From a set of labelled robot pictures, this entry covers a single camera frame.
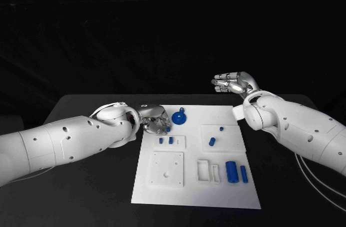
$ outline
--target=cable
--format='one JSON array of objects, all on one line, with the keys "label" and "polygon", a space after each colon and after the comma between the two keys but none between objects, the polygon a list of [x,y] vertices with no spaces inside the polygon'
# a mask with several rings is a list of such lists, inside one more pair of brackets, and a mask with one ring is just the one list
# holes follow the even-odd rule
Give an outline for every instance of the cable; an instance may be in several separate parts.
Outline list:
[{"label": "cable", "polygon": [[295,159],[297,159],[297,164],[298,164],[300,170],[301,170],[301,172],[303,172],[303,174],[304,174],[304,177],[305,177],[308,183],[311,184],[311,186],[314,187],[314,189],[317,190],[317,192],[320,193],[320,195],[324,197],[324,199],[326,199],[339,209],[341,209],[341,210],[346,212],[346,209],[344,209],[343,207],[340,207],[340,206],[327,198],[327,196],[320,192],[320,190],[318,190],[317,187],[314,186],[314,184],[313,184],[313,182],[310,181],[310,179],[308,179],[308,177],[307,177],[307,175],[305,175],[305,172],[304,172],[304,170],[303,170],[303,168],[301,168],[301,163],[300,163],[300,161],[298,161],[297,154],[294,153],[294,155],[295,155]]},{"label": "cable", "polygon": [[45,170],[43,172],[37,173],[36,175],[29,176],[29,177],[26,177],[26,178],[16,179],[16,180],[13,180],[13,181],[8,182],[8,183],[13,183],[13,182],[17,182],[17,181],[23,181],[23,180],[27,180],[27,179],[30,179],[30,178],[33,178],[33,177],[37,177],[39,175],[45,174],[53,167],[50,167],[47,170]]},{"label": "cable", "polygon": [[346,195],[344,195],[344,194],[341,194],[340,192],[337,192],[331,187],[329,187],[329,186],[318,180],[318,178],[317,178],[316,175],[313,174],[311,170],[308,169],[308,166],[307,166],[305,161],[303,160],[303,157],[301,157],[301,156],[300,156],[300,159],[301,159],[303,164],[304,164],[304,167],[307,168],[307,170],[308,170],[311,176],[314,177],[314,179],[323,184],[324,187],[327,187],[334,193],[337,193],[343,198],[346,198]]}]

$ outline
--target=blue block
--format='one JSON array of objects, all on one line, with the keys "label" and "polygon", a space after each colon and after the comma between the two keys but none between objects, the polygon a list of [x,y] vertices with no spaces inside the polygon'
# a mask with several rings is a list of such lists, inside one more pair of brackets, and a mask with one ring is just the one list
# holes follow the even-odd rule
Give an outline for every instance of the blue block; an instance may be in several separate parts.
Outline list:
[{"label": "blue block", "polygon": [[239,167],[239,171],[241,171],[242,182],[248,183],[249,180],[248,180],[246,169],[243,165]]},{"label": "blue block", "polygon": [[226,180],[229,183],[238,183],[238,171],[236,171],[236,163],[233,161],[228,161],[225,163],[225,170],[226,170]]},{"label": "blue block", "polygon": [[210,145],[210,146],[215,145],[215,138],[213,138],[213,137],[210,138],[209,145]]}]

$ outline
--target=black table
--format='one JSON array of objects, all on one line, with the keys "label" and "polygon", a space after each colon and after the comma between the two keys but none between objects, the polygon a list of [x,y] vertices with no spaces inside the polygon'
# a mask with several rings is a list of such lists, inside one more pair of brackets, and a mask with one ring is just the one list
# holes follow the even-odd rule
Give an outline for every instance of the black table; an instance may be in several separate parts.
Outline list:
[{"label": "black table", "polygon": [[[316,108],[304,95],[280,95]],[[239,105],[235,94],[205,95],[66,95],[45,124],[89,116],[109,103],[160,105]],[[333,225],[346,217],[310,186],[292,152],[269,133],[238,122],[246,147],[261,210],[131,204],[143,129],[137,140],[89,158],[56,166],[47,173],[0,189],[0,226],[248,226]],[[308,161],[316,175],[343,190],[346,178]]]}]

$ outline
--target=blue round object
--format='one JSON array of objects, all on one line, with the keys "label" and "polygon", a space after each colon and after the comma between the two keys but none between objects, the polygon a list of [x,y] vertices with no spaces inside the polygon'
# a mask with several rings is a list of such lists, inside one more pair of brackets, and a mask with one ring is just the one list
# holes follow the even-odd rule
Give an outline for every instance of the blue round object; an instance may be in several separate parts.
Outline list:
[{"label": "blue round object", "polygon": [[180,108],[179,112],[171,115],[171,121],[176,125],[181,125],[186,122],[184,108]]}]

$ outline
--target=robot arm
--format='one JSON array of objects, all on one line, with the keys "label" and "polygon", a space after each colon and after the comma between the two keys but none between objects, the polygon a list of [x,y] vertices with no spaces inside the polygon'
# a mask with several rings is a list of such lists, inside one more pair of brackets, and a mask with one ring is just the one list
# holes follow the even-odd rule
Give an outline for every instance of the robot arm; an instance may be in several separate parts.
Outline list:
[{"label": "robot arm", "polygon": [[216,75],[212,83],[216,92],[233,92],[243,98],[233,108],[235,119],[245,119],[294,153],[346,176],[346,127],[324,113],[259,90],[245,72]]},{"label": "robot arm", "polygon": [[[156,126],[157,118],[163,127]],[[79,161],[135,140],[144,130],[166,135],[170,119],[158,105],[138,111],[117,102],[99,107],[89,117],[78,116],[0,136],[0,187],[49,167]]]}]

